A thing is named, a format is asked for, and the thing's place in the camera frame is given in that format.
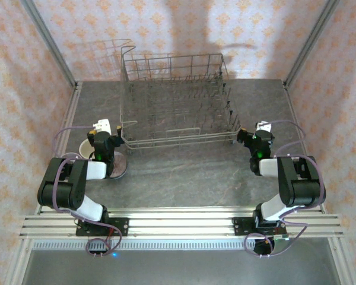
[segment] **white cup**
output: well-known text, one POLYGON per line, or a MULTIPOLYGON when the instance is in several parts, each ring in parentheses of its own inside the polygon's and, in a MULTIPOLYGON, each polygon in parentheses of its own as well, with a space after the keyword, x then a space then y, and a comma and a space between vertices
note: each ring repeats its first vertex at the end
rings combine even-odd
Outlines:
POLYGON ((79 154, 84 159, 88 159, 90 157, 90 154, 93 153, 94 150, 95 148, 91 146, 90 142, 88 141, 88 138, 86 138, 79 146, 79 154))

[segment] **dish rack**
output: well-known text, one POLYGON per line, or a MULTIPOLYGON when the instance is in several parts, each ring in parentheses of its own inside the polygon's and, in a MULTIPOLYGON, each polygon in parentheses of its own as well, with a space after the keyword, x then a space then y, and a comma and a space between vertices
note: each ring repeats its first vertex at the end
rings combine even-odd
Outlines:
POLYGON ((141 56, 122 47, 120 122, 130 149, 233 141, 241 129, 223 55, 141 56))

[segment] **white object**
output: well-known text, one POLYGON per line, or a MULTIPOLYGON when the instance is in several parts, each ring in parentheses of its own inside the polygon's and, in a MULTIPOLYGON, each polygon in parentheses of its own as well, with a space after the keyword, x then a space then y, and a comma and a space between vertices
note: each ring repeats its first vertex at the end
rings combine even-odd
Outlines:
POLYGON ((104 179, 106 177, 107 165, 104 162, 89 161, 86 180, 104 179))
POLYGON ((264 131, 270 132, 271 129, 272 129, 272 124, 270 123, 270 124, 268 124, 268 125, 261 126, 261 125, 263 125, 263 124, 265 124, 265 123, 268 123, 268 122, 261 121, 261 122, 257 123, 256 131, 262 129, 262 130, 264 130, 264 131))
POLYGON ((262 159, 259 162, 260 174, 264 177, 278 177, 277 159, 262 159))
POLYGON ((84 195, 82 205, 76 211, 71 212, 88 220, 100 221, 103 206, 84 195))
POLYGON ((261 214, 263 219, 266 221, 278 221, 280 215, 293 208, 295 207, 286 207, 286 205, 282 203, 279 194, 277 194, 268 202, 261 205, 261 214))
POLYGON ((110 135, 111 133, 111 126, 109 125, 108 119, 99 120, 97 123, 93 125, 96 132, 108 132, 110 135))
POLYGON ((90 142, 88 141, 88 138, 86 138, 79 146, 79 154, 85 159, 88 159, 90 157, 90 154, 94 150, 95 148, 91 146, 90 142))

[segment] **patterned wallpaper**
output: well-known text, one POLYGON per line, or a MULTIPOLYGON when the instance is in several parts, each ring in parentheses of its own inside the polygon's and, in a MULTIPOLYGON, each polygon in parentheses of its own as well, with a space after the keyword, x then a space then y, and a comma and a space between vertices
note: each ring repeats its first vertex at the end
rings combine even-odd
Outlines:
POLYGON ((356 267, 356 0, 340 2, 290 95, 323 170, 326 207, 342 214, 356 267))
POLYGON ((0 284, 52 155, 71 88, 20 1, 0 1, 0 284))
POLYGON ((218 53, 232 77, 284 79, 326 0, 36 0, 78 80, 119 79, 113 52, 218 53))

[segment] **gray floor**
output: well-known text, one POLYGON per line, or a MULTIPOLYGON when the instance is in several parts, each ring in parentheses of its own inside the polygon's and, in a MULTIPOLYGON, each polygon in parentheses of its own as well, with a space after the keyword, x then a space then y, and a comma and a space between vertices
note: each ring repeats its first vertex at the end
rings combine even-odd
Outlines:
MULTIPOLYGON (((242 127, 257 121, 293 119, 280 80, 230 80, 231 100, 242 127)), ((85 82, 73 121, 92 125, 108 118, 119 124, 119 82, 85 82)), ((273 151, 298 139, 292 125, 274 125, 273 151)), ((85 131, 73 130, 67 151, 78 152, 85 131)), ((126 154, 123 146, 120 151, 126 154)), ((291 153, 301 153, 293 147, 291 153)), ((184 207, 256 205, 278 193, 275 179, 249 170, 249 151, 241 144, 210 143, 136 151, 128 155, 127 174, 119 180, 88 181, 86 194, 107 207, 184 207)))
POLYGON ((245 251, 33 251, 23 285, 340 284, 326 239, 300 239, 281 256, 245 251))

